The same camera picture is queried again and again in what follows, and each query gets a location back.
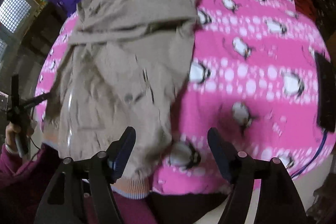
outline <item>black rectangular object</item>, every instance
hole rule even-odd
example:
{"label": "black rectangular object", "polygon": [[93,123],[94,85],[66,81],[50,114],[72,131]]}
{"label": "black rectangular object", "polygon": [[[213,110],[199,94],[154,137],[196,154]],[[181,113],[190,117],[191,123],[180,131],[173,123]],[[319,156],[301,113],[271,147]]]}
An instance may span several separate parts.
{"label": "black rectangular object", "polygon": [[319,104],[317,125],[328,132],[335,132],[336,126],[336,81],[333,65],[315,52],[316,70],[319,82]]}

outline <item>hand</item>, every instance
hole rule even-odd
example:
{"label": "hand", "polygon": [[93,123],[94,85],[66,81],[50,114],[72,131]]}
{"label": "hand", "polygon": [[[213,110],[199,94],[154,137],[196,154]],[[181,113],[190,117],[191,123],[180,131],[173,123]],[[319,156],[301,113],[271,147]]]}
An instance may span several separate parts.
{"label": "hand", "polygon": [[[17,151],[17,147],[15,144],[15,135],[21,132],[21,128],[13,123],[9,123],[6,127],[6,143],[8,144],[9,148],[13,151]],[[31,137],[34,133],[32,127],[28,127],[27,129],[27,136]]]}

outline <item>ribbed cuff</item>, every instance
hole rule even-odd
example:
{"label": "ribbed cuff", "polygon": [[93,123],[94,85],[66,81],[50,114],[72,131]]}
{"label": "ribbed cuff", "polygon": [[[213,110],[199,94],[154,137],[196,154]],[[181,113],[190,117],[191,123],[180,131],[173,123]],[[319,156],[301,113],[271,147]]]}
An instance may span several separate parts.
{"label": "ribbed cuff", "polygon": [[147,178],[143,180],[120,178],[115,184],[111,184],[111,188],[112,191],[130,199],[143,199],[150,193],[150,186]]}

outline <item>blue cable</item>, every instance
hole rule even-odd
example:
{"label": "blue cable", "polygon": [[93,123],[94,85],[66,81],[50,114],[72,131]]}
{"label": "blue cable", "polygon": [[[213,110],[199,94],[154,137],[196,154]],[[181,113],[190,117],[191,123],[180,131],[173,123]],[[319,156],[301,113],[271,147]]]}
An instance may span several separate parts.
{"label": "blue cable", "polygon": [[298,175],[301,175],[301,173],[318,157],[318,155],[321,153],[322,148],[323,148],[323,146],[324,146],[324,144],[326,142],[327,135],[328,135],[328,131],[324,130],[324,132],[323,132],[323,138],[322,138],[320,147],[316,151],[314,157],[305,166],[303,166],[300,170],[296,171],[293,175],[291,175],[292,179],[295,178],[295,177],[297,177]]}

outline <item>person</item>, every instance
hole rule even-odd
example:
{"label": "person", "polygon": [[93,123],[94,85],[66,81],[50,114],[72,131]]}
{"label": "person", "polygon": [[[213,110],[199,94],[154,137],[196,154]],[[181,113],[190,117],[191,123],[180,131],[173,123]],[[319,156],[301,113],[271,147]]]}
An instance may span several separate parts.
{"label": "person", "polygon": [[[33,157],[36,160],[23,163],[15,144],[15,135],[20,131],[19,126],[9,123],[0,155],[0,220],[6,224],[34,223],[43,193],[61,163],[47,133],[43,133],[41,149]],[[33,132],[29,128],[27,136],[30,137]],[[85,197],[87,222],[98,224],[92,198],[88,195]],[[149,224],[157,223],[145,200],[127,199],[116,193],[114,198],[125,224],[142,223],[144,219]]]}

